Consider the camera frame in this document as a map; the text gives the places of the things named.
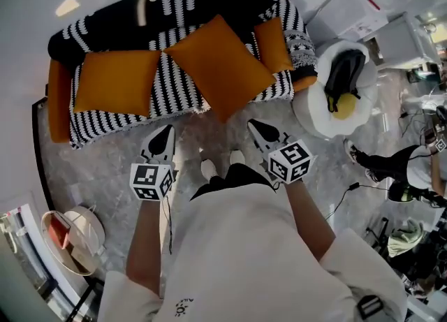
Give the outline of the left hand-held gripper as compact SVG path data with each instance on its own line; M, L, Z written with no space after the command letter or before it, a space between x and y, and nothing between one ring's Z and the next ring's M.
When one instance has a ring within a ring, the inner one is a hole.
M147 163L132 163L129 180L137 199L161 202L168 195L178 173L172 162L174 153L173 125L161 126L143 140L140 155Z

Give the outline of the small orange cushion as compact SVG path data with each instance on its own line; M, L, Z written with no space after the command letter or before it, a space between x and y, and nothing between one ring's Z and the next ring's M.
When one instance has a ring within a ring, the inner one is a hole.
M267 22L256 25L254 34L261 62L271 73L293 70L280 17L274 17Z

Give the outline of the person's left forearm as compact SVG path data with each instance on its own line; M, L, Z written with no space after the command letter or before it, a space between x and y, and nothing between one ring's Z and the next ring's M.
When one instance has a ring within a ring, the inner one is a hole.
M126 262L126 276L160 295L160 203L143 200Z

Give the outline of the person's right forearm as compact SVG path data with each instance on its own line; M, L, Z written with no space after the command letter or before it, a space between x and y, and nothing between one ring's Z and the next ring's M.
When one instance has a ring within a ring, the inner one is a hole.
M285 188L298 234L314 258L320 261L334 242L335 233L302 181L290 183Z

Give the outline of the person's black trousers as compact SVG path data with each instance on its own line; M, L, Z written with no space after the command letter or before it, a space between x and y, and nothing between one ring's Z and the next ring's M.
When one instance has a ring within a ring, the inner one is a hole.
M242 163L234 163L230 165L227 175L224 178L218 175L209 178L208 183L201 186L191 200L206 193L250 184L262 184L273 189L272 184L260 173Z

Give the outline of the person's left white shoe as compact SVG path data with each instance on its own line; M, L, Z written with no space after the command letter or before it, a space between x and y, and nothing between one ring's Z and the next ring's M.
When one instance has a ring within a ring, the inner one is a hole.
M202 160L200 163L202 176L209 182L213 177L218 176L217 168L210 159Z

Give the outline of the grey patterned knit blanket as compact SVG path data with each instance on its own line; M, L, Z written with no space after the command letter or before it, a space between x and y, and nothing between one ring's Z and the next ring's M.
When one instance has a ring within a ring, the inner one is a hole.
M302 31L284 31L286 47L293 65L291 79L293 82L303 78L317 76L317 58L315 47L310 37Z

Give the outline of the black backpack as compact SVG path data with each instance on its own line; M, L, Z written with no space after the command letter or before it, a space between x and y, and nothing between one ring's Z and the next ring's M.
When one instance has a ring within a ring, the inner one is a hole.
M338 111L337 103L343 94L361 99L356 84L365 62L366 56L360 50L347 50L336 56L324 88L329 112Z

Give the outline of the person's white shirt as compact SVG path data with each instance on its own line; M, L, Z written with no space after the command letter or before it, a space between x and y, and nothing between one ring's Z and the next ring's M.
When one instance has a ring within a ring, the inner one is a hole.
M354 231L316 260L291 209L268 186L201 195L175 222L163 297L110 271L98 322L404 322L400 278ZM376 295L367 321L357 303Z

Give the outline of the pale olive book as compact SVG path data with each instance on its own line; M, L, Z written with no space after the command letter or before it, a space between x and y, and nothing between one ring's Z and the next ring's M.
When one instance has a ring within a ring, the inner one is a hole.
M81 273L91 274L94 271L95 265L88 251L82 247L69 245L68 252L75 263L75 266Z

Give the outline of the white cardboard box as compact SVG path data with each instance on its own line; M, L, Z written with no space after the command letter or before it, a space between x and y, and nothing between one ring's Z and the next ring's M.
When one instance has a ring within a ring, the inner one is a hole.
M340 38L359 41L388 23L384 12L370 0L329 0L307 23L314 44Z

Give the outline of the white side cabinet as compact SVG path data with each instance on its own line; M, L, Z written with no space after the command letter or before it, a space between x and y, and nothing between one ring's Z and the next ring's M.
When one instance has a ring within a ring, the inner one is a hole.
M426 63L441 63L431 36L408 13L380 28L374 38L383 60L379 70L411 70Z

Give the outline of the window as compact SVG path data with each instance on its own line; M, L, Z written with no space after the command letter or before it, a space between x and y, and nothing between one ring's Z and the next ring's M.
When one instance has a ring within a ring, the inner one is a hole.
M20 208L0 213L0 232L38 294L49 302L58 286L29 237Z

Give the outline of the pale green jacket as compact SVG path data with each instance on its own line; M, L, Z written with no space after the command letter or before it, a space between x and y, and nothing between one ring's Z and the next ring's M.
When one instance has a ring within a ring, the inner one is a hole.
M394 230L388 237L387 250L390 258L412 250L424 237L423 224L408 219L403 226Z

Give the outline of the black office chair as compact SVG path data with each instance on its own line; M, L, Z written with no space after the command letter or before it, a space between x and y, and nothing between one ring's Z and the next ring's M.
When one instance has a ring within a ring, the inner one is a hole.
M378 219L371 226L366 227L364 239L399 276L405 276L410 281L424 279L433 273L439 263L441 244L437 233L431 234L423 227L424 237L412 250L394 258L388 255L389 235L403 226L406 221L394 224L385 217Z

